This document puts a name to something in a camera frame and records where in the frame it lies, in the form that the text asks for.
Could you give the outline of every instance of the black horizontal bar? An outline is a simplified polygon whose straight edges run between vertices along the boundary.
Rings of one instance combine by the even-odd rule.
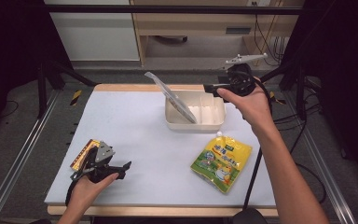
[[[303,15],[318,9],[302,7],[219,7],[219,6],[122,6],[122,5],[25,5],[45,8],[49,12],[67,13],[175,13],[175,14],[257,14]]]

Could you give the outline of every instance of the hand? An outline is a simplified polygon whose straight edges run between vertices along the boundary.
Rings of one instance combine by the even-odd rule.
[[[98,183],[93,183],[87,176],[84,175],[75,185],[68,207],[75,206],[77,209],[85,212],[101,193],[101,191],[103,191],[114,180],[116,180],[117,177],[118,174],[112,174]]]
[[[243,97],[222,88],[218,89],[217,93],[223,99],[234,104],[253,129],[265,128],[271,124],[274,125],[269,111],[268,99],[259,86],[256,86],[251,94]]]

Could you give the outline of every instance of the table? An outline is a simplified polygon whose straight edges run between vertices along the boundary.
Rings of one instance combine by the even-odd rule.
[[[171,85],[170,88],[203,91],[201,85]],[[48,212],[52,215],[64,212],[66,191],[71,183],[69,176],[73,172],[69,165],[91,138],[113,147],[116,155],[111,165],[121,166],[127,161],[132,161],[132,165],[125,179],[117,180],[103,191],[85,215],[232,217],[240,212],[259,149],[250,125],[242,120],[234,105],[226,104],[227,117],[221,131],[252,146],[253,152],[225,195],[190,169],[215,133],[170,130],[165,124],[164,103],[165,96],[156,85],[96,86],[45,200]],[[174,147],[167,147],[165,141]],[[249,204],[265,217],[277,216],[264,160]]]

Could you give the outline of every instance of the white plastic container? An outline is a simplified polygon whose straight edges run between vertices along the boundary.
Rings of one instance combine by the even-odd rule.
[[[204,91],[172,91],[190,109],[197,122],[191,123],[177,111],[168,99],[165,101],[165,119],[172,130],[218,131],[226,118],[223,99]]]

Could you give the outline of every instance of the person's right hand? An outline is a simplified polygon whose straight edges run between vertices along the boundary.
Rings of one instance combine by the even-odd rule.
[[[223,99],[234,104],[254,130],[274,125],[266,94],[259,86],[256,86],[252,93],[243,97],[222,88],[218,89],[217,93]]]

